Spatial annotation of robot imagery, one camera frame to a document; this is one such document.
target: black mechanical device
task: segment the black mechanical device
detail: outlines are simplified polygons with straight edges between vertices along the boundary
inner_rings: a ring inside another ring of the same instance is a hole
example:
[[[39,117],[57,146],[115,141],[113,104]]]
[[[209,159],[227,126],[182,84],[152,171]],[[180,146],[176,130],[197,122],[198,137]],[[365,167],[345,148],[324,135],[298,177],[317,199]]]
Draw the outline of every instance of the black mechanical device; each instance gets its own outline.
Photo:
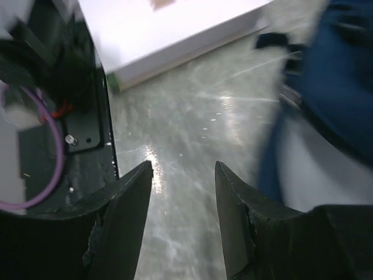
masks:
[[[28,19],[14,18],[7,31],[0,80],[39,89],[58,130],[45,123],[19,132],[26,200],[56,172],[56,135],[64,166],[54,190],[24,207],[26,215],[0,211],[0,278],[133,279],[153,170],[144,162],[118,177],[106,79],[84,21],[61,0],[35,0]]]

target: bolt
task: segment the bolt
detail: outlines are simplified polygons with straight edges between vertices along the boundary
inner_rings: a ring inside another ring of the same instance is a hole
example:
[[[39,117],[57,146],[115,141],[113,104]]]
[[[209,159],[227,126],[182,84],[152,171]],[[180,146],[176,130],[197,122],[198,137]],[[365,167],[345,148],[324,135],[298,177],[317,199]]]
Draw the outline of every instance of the bolt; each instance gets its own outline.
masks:
[[[68,134],[65,137],[65,142],[69,145],[76,146],[78,144],[78,140],[74,138],[72,135]]]

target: cable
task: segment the cable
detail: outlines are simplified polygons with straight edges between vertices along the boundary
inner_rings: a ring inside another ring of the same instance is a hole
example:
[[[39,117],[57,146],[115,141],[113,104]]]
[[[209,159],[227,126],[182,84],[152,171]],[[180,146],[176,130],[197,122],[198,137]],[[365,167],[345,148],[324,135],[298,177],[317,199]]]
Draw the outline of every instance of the cable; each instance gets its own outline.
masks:
[[[30,199],[29,201],[26,201],[23,203],[7,203],[7,202],[0,201],[0,209],[4,211],[29,208],[43,201],[47,196],[51,194],[55,186],[58,184],[62,176],[62,173],[64,170],[64,164],[65,164],[64,143],[62,141],[61,134],[59,133],[57,123],[55,122],[53,116],[48,111],[43,101],[39,97],[37,97],[31,90],[28,90],[25,87],[23,87],[22,90],[26,92],[26,94],[35,102],[35,104],[37,105],[39,109],[39,112],[41,112],[45,116],[45,119],[48,121],[48,125],[51,128],[51,132],[53,134],[54,141],[55,141],[56,164],[55,164],[55,169],[54,169],[50,182],[45,187],[45,189],[43,189],[41,193],[39,193],[38,195]]]

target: concrete floor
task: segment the concrete floor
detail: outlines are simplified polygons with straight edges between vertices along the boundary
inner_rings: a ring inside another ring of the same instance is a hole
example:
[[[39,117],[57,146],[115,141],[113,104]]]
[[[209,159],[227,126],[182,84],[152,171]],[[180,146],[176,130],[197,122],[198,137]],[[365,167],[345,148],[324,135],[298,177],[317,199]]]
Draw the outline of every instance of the concrete floor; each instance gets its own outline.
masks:
[[[304,43],[324,0],[275,0],[271,25]],[[261,143],[278,107],[286,57],[253,50],[256,34],[111,97],[119,171],[154,168],[135,279],[226,279],[214,189],[221,160],[255,185]]]

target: white cardboard box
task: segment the white cardboard box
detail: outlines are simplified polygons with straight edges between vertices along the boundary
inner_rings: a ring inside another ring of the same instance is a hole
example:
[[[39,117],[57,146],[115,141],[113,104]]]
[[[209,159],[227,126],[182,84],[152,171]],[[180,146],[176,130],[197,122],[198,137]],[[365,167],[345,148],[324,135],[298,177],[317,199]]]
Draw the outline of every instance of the white cardboard box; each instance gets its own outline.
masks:
[[[123,90],[264,28],[271,0],[79,0],[110,82]]]

